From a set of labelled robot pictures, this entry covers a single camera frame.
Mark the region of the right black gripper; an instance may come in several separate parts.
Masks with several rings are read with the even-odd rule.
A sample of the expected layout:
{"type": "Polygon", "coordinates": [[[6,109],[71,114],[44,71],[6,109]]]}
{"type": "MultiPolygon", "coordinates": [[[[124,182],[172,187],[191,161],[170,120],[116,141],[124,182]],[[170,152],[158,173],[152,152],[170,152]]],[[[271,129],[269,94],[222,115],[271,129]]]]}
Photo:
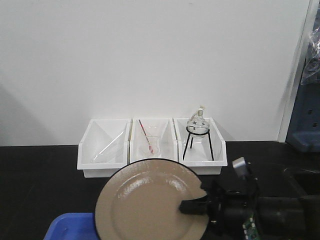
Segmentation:
{"type": "Polygon", "coordinates": [[[255,181],[245,183],[244,193],[227,191],[216,181],[202,182],[200,188],[205,195],[183,200],[178,207],[182,214],[206,215],[208,210],[209,227],[218,236],[243,236],[242,225],[251,215],[254,215],[258,229],[259,187],[255,181]]]}

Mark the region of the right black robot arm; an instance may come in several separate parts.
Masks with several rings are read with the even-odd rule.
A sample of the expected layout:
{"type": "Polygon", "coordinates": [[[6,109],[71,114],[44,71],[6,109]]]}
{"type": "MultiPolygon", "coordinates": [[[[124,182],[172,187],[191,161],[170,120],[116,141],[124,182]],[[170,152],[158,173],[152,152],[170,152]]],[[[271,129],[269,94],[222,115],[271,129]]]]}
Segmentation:
{"type": "Polygon", "coordinates": [[[320,238],[320,197],[263,197],[256,182],[246,183],[245,192],[224,190],[217,182],[201,185],[206,195],[183,200],[185,215],[208,217],[208,228],[234,240],[261,240],[267,236],[320,238]]]}

